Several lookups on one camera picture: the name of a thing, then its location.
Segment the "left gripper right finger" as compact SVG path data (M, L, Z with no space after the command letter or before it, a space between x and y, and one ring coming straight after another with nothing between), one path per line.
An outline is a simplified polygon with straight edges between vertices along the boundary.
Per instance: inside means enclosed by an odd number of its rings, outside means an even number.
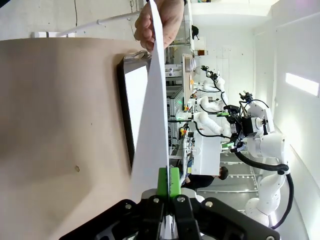
M200 240L201 234L216 240L279 240L280 234L209 197L199 202L181 193L177 167L169 169L170 208L180 240Z

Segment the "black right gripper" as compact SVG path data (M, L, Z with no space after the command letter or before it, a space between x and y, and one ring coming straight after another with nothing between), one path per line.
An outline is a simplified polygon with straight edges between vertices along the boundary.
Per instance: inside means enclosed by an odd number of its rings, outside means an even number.
M217 114L218 117L229 118L230 132L232 141L242 140L246 137L255 135L255 118L240 117L241 107L236 105L226 105L223 110ZM245 149L245 143L228 142L221 144L222 153L238 153Z

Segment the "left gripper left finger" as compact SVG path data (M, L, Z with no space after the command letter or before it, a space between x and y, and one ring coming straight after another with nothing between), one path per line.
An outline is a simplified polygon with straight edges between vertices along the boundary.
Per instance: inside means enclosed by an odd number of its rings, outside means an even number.
M139 203L123 199L60 239L159 240L168 200L168 170L160 168L157 188L143 192Z

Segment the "person's left hand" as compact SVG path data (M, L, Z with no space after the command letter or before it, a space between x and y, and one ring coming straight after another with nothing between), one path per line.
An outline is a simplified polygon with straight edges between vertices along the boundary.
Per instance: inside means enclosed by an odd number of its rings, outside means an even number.
M156 0L162 22L163 47L166 49L176 38L184 16L185 0ZM155 44L155 33L150 3L146 3L135 21L135 40L142 48L152 52Z

